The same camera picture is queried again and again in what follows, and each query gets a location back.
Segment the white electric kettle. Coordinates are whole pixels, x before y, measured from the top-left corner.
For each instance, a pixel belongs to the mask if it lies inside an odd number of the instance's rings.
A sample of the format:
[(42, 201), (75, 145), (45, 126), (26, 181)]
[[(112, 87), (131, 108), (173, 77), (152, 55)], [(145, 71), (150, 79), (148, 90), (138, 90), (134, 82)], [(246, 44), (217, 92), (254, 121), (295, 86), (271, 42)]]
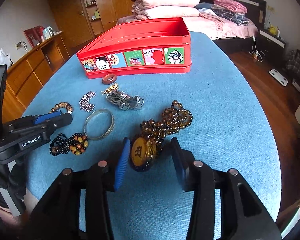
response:
[(43, 29), (43, 36), (46, 40), (50, 39), (53, 36), (53, 29), (51, 26), (48, 26), (45, 29)]

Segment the silver bangle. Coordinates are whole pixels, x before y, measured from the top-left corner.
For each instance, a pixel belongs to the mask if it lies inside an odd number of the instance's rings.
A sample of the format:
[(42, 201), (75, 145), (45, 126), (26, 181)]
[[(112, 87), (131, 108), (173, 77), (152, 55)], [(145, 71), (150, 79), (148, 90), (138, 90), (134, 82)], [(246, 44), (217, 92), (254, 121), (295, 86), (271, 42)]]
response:
[(105, 139), (113, 131), (115, 119), (108, 109), (93, 111), (85, 120), (83, 132), (90, 140)]

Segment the black nightstand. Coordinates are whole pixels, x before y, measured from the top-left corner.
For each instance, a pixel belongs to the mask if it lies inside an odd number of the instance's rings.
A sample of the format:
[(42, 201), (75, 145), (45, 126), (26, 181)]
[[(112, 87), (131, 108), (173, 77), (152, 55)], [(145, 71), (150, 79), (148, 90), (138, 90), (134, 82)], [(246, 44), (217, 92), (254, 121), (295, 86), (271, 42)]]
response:
[(272, 35), (266, 29), (260, 29), (256, 38), (257, 49), (262, 51), (265, 59), (273, 64), (280, 65), (284, 61), (287, 42), (280, 37)]

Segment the plaid bag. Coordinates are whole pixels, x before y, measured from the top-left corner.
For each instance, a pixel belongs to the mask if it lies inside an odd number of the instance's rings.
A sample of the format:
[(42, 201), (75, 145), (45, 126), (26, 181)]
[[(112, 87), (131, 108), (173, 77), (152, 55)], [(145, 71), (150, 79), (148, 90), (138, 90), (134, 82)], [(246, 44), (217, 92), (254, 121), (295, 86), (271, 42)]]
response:
[(291, 50), (286, 55), (285, 69), (300, 81), (300, 50)]

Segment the folded pink clothes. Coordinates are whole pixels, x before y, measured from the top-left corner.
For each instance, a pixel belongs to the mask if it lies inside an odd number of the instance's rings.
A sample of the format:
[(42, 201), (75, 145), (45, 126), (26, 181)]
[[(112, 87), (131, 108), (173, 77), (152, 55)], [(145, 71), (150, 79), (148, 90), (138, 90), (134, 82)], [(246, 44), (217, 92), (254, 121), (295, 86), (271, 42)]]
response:
[(238, 1), (234, 0), (213, 0), (213, 2), (225, 9), (228, 9), (232, 12), (240, 13), (240, 14), (246, 14), (248, 12), (247, 8), (239, 3)]

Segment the silver metal watch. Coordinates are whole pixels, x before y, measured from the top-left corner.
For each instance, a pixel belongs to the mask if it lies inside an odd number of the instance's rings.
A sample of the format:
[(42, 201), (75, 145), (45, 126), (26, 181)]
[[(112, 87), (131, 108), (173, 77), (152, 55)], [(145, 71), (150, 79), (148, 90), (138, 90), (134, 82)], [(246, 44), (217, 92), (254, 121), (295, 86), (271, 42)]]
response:
[(130, 96), (120, 90), (111, 91), (107, 94), (106, 99), (124, 111), (140, 110), (144, 104), (144, 99), (140, 96)]

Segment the white plastic bag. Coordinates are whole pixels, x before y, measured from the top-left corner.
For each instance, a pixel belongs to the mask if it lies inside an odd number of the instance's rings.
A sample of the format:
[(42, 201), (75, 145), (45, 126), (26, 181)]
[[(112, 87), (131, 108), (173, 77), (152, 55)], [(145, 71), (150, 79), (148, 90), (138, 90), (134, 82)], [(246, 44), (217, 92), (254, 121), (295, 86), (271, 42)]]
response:
[(3, 49), (0, 49), (0, 65), (6, 65), (8, 69), (12, 64), (10, 54), (5, 53)]

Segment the yellow pikachu plush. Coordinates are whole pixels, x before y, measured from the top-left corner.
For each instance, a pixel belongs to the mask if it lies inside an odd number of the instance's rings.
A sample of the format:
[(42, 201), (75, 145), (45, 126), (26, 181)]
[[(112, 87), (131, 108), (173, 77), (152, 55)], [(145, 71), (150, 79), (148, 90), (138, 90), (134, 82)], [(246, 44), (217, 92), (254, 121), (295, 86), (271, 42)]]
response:
[(278, 27), (275, 27), (274, 25), (272, 25), (270, 23), (270, 26), (268, 28), (268, 31), (271, 33), (271, 35), (274, 35), (276, 37), (279, 37), (280, 36), (280, 30)]

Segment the white bathroom scale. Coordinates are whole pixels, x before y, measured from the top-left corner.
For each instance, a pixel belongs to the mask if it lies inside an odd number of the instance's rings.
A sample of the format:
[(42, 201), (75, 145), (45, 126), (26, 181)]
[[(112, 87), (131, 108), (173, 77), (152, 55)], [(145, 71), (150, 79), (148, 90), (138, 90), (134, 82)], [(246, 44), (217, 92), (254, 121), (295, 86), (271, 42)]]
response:
[(271, 69), (269, 74), (283, 87), (286, 87), (288, 80), (276, 69)]

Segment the folded plaid clothes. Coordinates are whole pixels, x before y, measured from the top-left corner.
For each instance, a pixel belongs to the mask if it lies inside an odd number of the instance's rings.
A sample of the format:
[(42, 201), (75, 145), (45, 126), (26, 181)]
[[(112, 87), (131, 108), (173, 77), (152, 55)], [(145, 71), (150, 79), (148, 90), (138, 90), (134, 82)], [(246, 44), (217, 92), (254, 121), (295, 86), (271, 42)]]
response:
[(219, 7), (217, 5), (213, 5), (211, 7), (211, 10), (219, 17), (224, 18), (226, 20), (229, 20), (231, 22), (234, 22), (238, 26), (240, 25), (249, 25), (250, 20), (246, 18), (245, 14), (233, 12), (228, 9), (225, 9), (223, 7)]

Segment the wooden sideboard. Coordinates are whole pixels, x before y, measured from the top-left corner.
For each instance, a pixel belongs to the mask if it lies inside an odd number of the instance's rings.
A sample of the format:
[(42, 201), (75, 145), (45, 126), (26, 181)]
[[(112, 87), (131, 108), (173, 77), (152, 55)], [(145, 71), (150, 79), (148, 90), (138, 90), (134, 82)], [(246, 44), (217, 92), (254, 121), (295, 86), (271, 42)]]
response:
[(70, 58), (63, 33), (33, 48), (7, 70), (4, 123), (20, 118), (50, 78)]

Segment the wooden wardrobe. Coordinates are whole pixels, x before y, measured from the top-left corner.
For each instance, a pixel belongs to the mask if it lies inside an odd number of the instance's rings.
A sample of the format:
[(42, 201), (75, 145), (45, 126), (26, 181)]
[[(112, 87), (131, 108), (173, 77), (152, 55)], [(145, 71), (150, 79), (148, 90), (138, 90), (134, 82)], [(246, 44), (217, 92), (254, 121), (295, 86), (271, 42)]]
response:
[(70, 54), (131, 14), (131, 0), (47, 0)]

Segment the gold pendant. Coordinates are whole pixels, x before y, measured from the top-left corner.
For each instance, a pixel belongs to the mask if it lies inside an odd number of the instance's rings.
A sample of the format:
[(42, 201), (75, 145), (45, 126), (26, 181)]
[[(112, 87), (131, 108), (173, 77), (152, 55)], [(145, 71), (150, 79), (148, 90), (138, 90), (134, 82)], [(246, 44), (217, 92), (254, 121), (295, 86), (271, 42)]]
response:
[(115, 82), (111, 84), (108, 88), (106, 88), (104, 91), (101, 92), (102, 95), (104, 94), (111, 94), (114, 91), (117, 91), (119, 89), (119, 85)]

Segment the stacked pink quilts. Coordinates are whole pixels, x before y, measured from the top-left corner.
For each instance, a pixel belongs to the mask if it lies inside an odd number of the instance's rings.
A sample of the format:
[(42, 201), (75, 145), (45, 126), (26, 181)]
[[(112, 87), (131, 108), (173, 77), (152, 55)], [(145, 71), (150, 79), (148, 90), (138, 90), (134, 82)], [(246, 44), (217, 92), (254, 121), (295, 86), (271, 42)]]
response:
[(198, 17), (195, 7), (199, 0), (136, 0), (132, 5), (132, 14), (138, 20), (169, 17)]

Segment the blue table cloth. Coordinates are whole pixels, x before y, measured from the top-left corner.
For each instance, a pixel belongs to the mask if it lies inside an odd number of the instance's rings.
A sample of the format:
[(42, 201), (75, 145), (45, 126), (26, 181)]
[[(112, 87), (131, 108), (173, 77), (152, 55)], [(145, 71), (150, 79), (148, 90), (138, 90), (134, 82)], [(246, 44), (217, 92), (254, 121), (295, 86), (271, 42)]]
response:
[[(281, 179), (273, 133), (255, 94), (230, 59), (204, 34), (191, 34), (185, 74), (120, 77), (140, 94), (140, 110), (123, 111), (95, 97), (115, 126), (82, 155), (26, 159), (27, 188), (39, 198), (26, 239), (280, 239), (275, 224)], [(81, 133), (76, 109), (61, 132)], [(190, 151), (190, 191), (178, 182), (171, 139)], [(122, 186), (115, 167), (130, 140)]]

